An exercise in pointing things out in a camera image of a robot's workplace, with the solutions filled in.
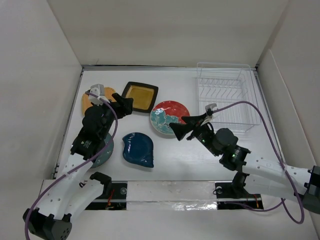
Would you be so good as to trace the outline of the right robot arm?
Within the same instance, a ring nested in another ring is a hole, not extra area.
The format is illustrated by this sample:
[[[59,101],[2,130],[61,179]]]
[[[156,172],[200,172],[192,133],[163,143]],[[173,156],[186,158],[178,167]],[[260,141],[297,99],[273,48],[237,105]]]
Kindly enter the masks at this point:
[[[169,124],[180,141],[196,138],[219,163],[235,171],[231,191],[238,198],[245,194],[262,194],[295,201],[312,213],[320,212],[320,168],[298,168],[253,154],[237,144],[238,138],[228,128],[213,130],[205,117],[184,116],[185,123]]]

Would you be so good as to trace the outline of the grey-green round plate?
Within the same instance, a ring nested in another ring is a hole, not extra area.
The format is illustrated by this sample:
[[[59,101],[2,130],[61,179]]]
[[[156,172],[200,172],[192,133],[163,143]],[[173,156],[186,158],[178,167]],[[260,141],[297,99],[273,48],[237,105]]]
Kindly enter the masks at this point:
[[[93,157],[97,152],[100,151],[100,148],[98,147],[100,143],[98,141],[91,141],[90,143],[90,147],[91,147],[91,154],[90,157]],[[114,150],[114,140],[112,139],[112,135],[111,134],[107,134],[105,139],[104,139],[104,144],[107,145],[109,144],[107,147],[103,147],[104,151],[97,156],[97,158],[92,161],[92,166],[91,169],[95,169],[98,168],[100,166],[102,166],[103,164],[105,164],[108,159],[112,156],[113,154],[113,150]]]

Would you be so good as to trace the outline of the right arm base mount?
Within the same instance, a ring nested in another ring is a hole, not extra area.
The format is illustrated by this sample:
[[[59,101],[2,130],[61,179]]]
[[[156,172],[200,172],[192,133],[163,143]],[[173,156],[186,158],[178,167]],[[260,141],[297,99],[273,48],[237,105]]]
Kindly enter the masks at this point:
[[[260,194],[250,194],[245,189],[245,173],[236,173],[232,181],[217,181],[212,194],[217,199],[218,210],[263,210]]]

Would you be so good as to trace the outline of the black yellow square plate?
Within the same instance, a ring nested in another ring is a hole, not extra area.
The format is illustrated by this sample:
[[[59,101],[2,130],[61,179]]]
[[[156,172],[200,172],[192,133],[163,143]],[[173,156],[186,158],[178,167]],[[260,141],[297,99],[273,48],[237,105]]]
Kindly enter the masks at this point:
[[[129,81],[121,96],[133,99],[133,111],[149,114],[155,105],[158,91],[157,86]]]

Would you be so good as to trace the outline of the dark blue leaf plate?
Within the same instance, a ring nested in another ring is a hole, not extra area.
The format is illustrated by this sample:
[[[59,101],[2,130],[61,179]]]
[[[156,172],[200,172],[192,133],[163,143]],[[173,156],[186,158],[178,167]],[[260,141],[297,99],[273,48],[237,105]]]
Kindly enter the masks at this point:
[[[145,168],[154,167],[154,144],[148,135],[132,132],[125,135],[122,141],[122,156],[128,163]]]

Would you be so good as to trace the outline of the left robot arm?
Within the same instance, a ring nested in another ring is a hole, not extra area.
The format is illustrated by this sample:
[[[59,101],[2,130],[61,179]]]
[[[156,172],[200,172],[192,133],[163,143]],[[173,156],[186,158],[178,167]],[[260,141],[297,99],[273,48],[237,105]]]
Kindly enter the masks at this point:
[[[70,156],[62,166],[61,176],[43,190],[23,214],[25,238],[33,234],[43,240],[65,240],[73,221],[97,197],[107,198],[112,191],[112,179],[100,172],[93,173],[80,187],[86,172],[110,145],[105,142],[110,128],[133,112],[132,98],[118,93],[110,102],[104,96],[86,92],[92,106],[85,111],[82,128],[74,139]]]

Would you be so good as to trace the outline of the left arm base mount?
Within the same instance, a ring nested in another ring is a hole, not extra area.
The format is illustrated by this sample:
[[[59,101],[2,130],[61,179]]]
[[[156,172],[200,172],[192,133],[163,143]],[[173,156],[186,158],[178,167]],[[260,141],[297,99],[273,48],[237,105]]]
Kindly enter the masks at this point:
[[[91,211],[117,211],[127,208],[128,183],[124,181],[112,181],[112,178],[100,172],[93,173],[90,180],[97,180],[103,185],[100,196],[93,200],[86,210]]]

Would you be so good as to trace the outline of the red teal floral plate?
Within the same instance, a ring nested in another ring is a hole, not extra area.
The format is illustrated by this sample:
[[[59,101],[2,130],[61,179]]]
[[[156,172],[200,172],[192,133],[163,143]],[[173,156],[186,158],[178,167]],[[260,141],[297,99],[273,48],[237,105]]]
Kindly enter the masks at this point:
[[[188,109],[180,102],[162,101],[150,112],[150,123],[153,128],[166,136],[174,136],[170,123],[184,124],[182,117],[190,116]]]

